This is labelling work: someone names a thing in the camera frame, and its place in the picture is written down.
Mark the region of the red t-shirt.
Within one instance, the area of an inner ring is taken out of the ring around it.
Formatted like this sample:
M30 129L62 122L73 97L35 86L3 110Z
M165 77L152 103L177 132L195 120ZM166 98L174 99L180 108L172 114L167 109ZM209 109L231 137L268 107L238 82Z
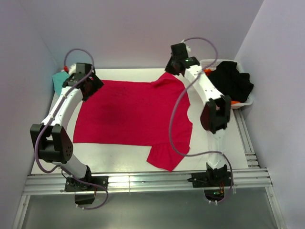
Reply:
M193 125L184 84L164 73L149 83L104 81L81 105L75 143L149 146L147 162L174 170L189 152Z

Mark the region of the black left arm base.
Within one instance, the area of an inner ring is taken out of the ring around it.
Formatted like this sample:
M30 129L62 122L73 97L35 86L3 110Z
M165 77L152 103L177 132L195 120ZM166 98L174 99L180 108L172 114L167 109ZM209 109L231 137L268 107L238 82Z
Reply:
M86 178L84 181L90 183L88 185L68 177L66 179L64 191L74 193L74 200L77 205L91 205L95 201L97 192L107 189L108 179L108 176L93 176L91 178Z

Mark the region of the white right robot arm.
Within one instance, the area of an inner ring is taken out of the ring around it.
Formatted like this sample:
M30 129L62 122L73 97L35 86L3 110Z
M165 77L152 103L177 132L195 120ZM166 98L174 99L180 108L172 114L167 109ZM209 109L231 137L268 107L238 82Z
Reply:
M182 75L190 84L178 97L174 105L169 123L169 140L173 150L183 157L194 157L208 155L206 163L207 174L213 178L219 178L226 175L228 170L232 168L229 160L224 154L223 138L227 124L230 121L231 114L231 98L223 95L216 86L212 84L204 72L204 67L195 57L188 55L186 44L181 42L171 45L171 57L165 67L167 73L173 75ZM189 88L193 87L204 107L200 116L200 123L203 129L207 132L208 143L210 148L206 152L197 154L183 154L175 147L172 139L172 125L174 116L180 101L186 95Z

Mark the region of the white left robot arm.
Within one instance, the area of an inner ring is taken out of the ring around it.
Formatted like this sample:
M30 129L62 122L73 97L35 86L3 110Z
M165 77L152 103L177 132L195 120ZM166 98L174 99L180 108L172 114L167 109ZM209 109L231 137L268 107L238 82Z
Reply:
M41 161L60 167L77 179L86 177L88 166L73 154L73 143L66 129L70 118L83 101L87 101L102 86L103 82L96 76L95 68L89 63L76 63L65 67L68 77L62 84L60 96L50 113L40 124L30 128L34 147L35 161L41 171L51 173L54 169L45 169Z

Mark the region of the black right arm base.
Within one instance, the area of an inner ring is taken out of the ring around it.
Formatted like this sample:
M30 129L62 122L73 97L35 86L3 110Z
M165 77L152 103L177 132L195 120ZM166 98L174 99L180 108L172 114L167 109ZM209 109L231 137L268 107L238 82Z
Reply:
M211 202L222 201L226 195L225 188L229 187L229 190L232 190L234 185L232 174L229 171L207 170L191 173L191 177L187 181L191 182L193 188L202 188L205 198Z

